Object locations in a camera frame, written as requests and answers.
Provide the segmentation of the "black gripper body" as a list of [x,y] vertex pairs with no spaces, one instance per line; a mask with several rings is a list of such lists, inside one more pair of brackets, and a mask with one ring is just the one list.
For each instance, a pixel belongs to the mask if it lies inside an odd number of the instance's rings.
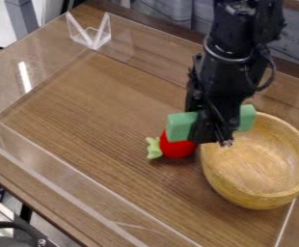
[[276,75],[277,64],[266,45],[257,45],[245,58],[222,56],[206,47],[206,53],[194,55],[186,111],[208,110],[212,121],[238,129],[244,102],[272,86]]

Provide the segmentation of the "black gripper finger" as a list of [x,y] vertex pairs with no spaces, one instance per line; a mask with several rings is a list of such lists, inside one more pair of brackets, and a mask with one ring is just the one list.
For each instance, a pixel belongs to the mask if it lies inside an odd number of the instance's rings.
[[233,129],[208,110],[198,112],[198,118],[192,127],[190,140],[201,144],[218,143],[222,147],[234,144]]

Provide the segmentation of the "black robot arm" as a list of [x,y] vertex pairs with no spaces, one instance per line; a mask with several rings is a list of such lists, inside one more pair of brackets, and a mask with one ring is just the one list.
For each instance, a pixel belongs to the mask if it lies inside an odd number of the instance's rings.
[[242,125],[242,104],[266,90],[277,70],[269,43],[286,26],[284,0],[214,0],[205,51],[194,55],[186,108],[198,118],[189,140],[230,146]]

